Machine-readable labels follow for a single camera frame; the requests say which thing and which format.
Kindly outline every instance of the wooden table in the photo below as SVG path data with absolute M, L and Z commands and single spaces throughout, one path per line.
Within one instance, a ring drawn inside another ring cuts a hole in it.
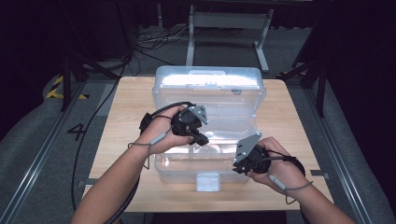
M 154 77 L 123 77 L 120 80 L 89 178 L 99 178 L 139 135 L 140 120 L 154 112 L 151 89 Z M 304 165 L 306 176 L 332 201 L 319 170 L 302 123 L 285 83 L 265 79 L 267 96 L 257 111 L 257 127 L 265 136 L 273 136 Z M 298 210 L 299 204 L 285 204 L 285 196 L 251 179 L 246 183 L 221 184 L 220 192 L 197 192 L 195 184 L 165 184 L 154 166 L 144 169 L 139 188 L 127 212 L 195 211 L 274 211 Z

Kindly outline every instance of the forearm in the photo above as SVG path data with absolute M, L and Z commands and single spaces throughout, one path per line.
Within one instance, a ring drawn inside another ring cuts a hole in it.
M 337 206 L 330 202 L 315 186 L 301 189 L 295 197 L 310 223 L 354 223 Z
M 84 196 L 72 223 L 104 223 L 131 192 L 149 154 L 148 147 L 127 149 Z

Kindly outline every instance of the transparent box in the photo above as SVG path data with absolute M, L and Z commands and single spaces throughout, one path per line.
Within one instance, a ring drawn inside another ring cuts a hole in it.
M 152 89 L 157 109 L 189 101 L 206 106 L 209 123 L 199 132 L 205 146 L 173 147 L 155 155 L 165 183 L 194 183 L 198 174 L 219 174 L 220 182 L 245 182 L 233 171 L 236 142 L 256 133 L 256 110 L 266 89 L 259 69 L 252 67 L 162 66 Z

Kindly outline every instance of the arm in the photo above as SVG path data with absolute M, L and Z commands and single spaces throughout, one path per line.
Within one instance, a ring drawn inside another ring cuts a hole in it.
M 183 106 L 163 111 L 161 115 L 172 118 Z M 154 119 L 135 141 L 147 144 L 162 133 L 163 140 L 154 146 L 132 145 L 99 178 L 79 204 L 72 223 L 104 223 L 120 208 L 140 176 L 146 158 L 162 153 L 171 147 L 183 146 L 192 139 L 189 136 L 175 136 L 170 129 L 171 120 L 164 117 Z
M 275 138 L 264 138 L 259 142 L 259 145 L 289 155 Z M 276 156 L 276 154 L 270 152 L 270 156 Z M 288 189 L 298 188 L 308 183 L 300 170 L 288 161 L 272 161 L 266 174 L 248 173 L 247 175 L 254 181 L 267 185 L 280 193 L 284 193 L 284 191 L 272 182 L 269 175 L 275 176 Z M 313 185 L 308 185 L 303 189 L 290 190 L 288 196 L 300 203 L 304 214 L 311 223 L 354 223 Z

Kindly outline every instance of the gray carpet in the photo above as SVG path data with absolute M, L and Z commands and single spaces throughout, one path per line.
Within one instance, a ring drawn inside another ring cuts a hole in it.
M 263 78 L 275 78 L 279 72 L 289 71 L 298 51 L 308 36 L 309 29 L 278 29 L 270 30 L 264 44 L 264 54 L 270 67 Z M 242 31 L 231 35 L 216 30 L 202 31 L 196 36 L 194 65 L 203 66 L 252 66 L 259 67 L 258 59 L 252 42 L 257 32 Z M 160 49 L 146 52 L 169 63 L 183 65 L 186 61 L 187 41 L 181 39 L 167 44 Z M 136 52 L 130 63 L 131 70 L 126 68 L 125 76 L 153 76 L 156 69 L 164 63 Z M 314 119 L 315 112 L 309 107 L 304 91 L 299 86 L 291 84 L 298 81 L 294 78 L 289 83 L 289 90 L 298 114 L 304 125 L 309 141 L 318 158 L 321 170 L 327 173 L 331 194 L 335 203 L 348 215 L 356 219 L 354 211 L 347 198 L 343 185 L 329 158 L 329 149 L 318 123 Z M 29 192 L 21 210 L 15 217 L 15 223 L 67 223 L 73 214 L 70 196 L 70 182 L 73 164 L 77 153 L 78 141 L 75 133 L 67 133 L 74 126 L 82 123 L 84 128 L 90 117 L 109 93 L 114 81 L 100 81 L 92 78 L 86 84 L 83 93 L 89 94 L 88 100 L 78 100 L 60 130 L 54 148 Z M 52 85 L 43 90 L 45 94 Z M 106 124 L 106 115 L 111 104 L 111 98 L 98 112 L 92 121 L 82 145 L 79 157 L 77 181 L 84 181 L 90 172 L 93 158 Z M 4 138 L 0 144 L 0 211 L 4 211 L 12 198 L 21 179 L 47 137 L 53 122 L 59 115 L 62 100 L 46 99 L 45 103 L 22 119 Z M 395 223 L 388 201 L 370 168 L 365 163 L 360 149 L 347 126 L 342 110 L 327 86 L 324 105 L 325 120 L 328 123 L 337 146 L 343 154 L 348 170 L 356 183 L 361 198 L 366 205 L 373 223 Z M 83 189 L 76 189 L 77 203 Z M 304 223 L 299 212 L 288 212 L 288 223 Z M 125 223 L 143 223 L 143 214 L 122 215 Z M 150 214 L 146 216 L 150 223 Z

